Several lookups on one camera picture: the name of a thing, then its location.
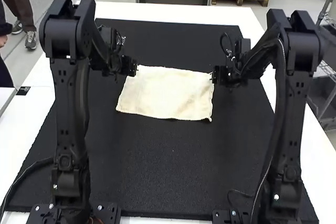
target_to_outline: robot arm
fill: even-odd
[[[282,10],[271,9],[267,21],[269,28],[253,49],[249,50],[249,40],[242,39],[234,50],[224,50],[229,63],[216,66],[212,80],[234,88],[259,79],[270,63],[276,69],[274,126],[248,223],[301,223],[303,117],[323,46],[307,12],[295,11],[287,19]]]
[[[103,76],[135,76],[137,63],[120,55],[122,38],[109,27],[96,27],[94,0],[54,0],[40,25],[40,42],[55,85],[57,146],[51,172],[53,207],[68,224],[87,223],[91,206],[85,135],[89,123],[89,70]]]

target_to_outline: cable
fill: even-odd
[[[246,199],[251,199],[253,198],[253,195],[250,195],[250,194],[246,194],[242,191],[239,191],[239,190],[236,190],[236,189],[230,189],[228,192],[227,192],[227,201],[229,202],[229,205],[230,205],[230,208],[235,208],[234,205],[232,204],[232,201],[230,200],[230,194],[231,193],[238,193],[240,194],[241,196],[243,196],[244,198]]]
[[[268,145],[264,166],[261,171],[261,180],[258,185],[258,189],[255,194],[255,198],[253,201],[252,211],[251,211],[251,219],[250,224],[255,223],[255,209],[256,206],[260,204],[260,197],[261,197],[261,189],[265,184],[265,180],[267,178],[272,160],[273,160],[273,153],[275,148],[278,144],[278,140],[280,137],[281,129],[283,120],[285,118],[285,110],[286,107],[286,55],[285,49],[283,47],[283,43],[280,39],[277,39],[276,44],[278,45],[277,51],[277,70],[276,70],[276,85],[277,85],[277,100],[276,100],[276,107],[275,107],[275,119],[274,125],[272,130],[272,135],[270,139],[270,143]]]
[[[230,50],[231,50],[231,55],[228,54],[228,49],[224,49],[223,47],[223,39],[224,37],[228,38],[229,42],[230,42]],[[230,58],[230,56],[233,55],[233,57],[231,58],[231,61],[233,63],[233,70],[240,75],[240,71],[237,69],[236,67],[236,58],[235,58],[235,45],[233,44],[231,37],[227,34],[227,33],[223,33],[220,38],[219,38],[219,44],[221,46],[221,49],[223,51],[223,53],[226,55],[227,58]]]
[[[5,198],[2,202],[2,205],[0,207],[0,223],[2,220],[2,217],[4,215],[5,212],[5,208],[7,206],[7,203],[10,201],[11,197],[12,197],[12,193],[14,192],[14,189],[32,172],[34,172],[35,170],[42,168],[44,166],[47,165],[51,165],[54,163],[54,157],[48,157],[48,158],[44,158],[41,159],[39,161],[34,162],[33,164],[31,164],[28,168],[26,168],[24,170],[24,172],[12,183],[12,185],[10,186],[9,190],[7,191]]]
[[[224,39],[224,37],[226,37],[226,38],[229,39],[229,41],[230,41],[230,47],[231,47],[231,52],[232,52],[233,55],[234,55],[234,48],[235,48],[235,45],[233,44],[233,42],[232,42],[230,36],[229,36],[227,33],[223,33],[223,34],[220,36],[220,38],[219,38],[219,44],[221,45],[221,49],[222,49],[223,53],[224,53],[227,57],[229,57],[227,51],[226,51],[226,50],[224,49],[224,47],[223,47],[223,39]]]

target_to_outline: person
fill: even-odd
[[[4,47],[7,42],[7,35],[12,32],[12,25],[6,22],[5,10],[0,1],[0,48]],[[4,60],[0,56],[0,87],[14,87],[10,73],[5,65]]]
[[[10,11],[17,18],[13,25],[12,34],[26,32],[25,46],[27,49],[36,48],[36,27],[33,19],[33,9],[29,0],[4,0]]]

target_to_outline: mat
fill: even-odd
[[[211,72],[225,57],[219,37],[241,37],[236,26],[97,20],[126,36],[125,54],[147,66]],[[227,209],[235,188],[253,194],[269,141],[273,111],[259,80],[230,93],[215,87],[213,121],[159,120],[115,110],[125,77],[104,78],[92,71],[90,123],[86,137],[91,169],[91,200],[117,202],[124,216],[210,220]],[[55,150],[53,106],[23,163],[21,172]],[[48,203],[50,168],[31,175],[8,210],[30,211]],[[236,205],[250,207],[246,200]],[[318,223],[303,193],[303,223]]]

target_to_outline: sticker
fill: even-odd
[[[30,87],[21,87],[19,91],[16,93],[16,95],[26,95],[29,90]]]

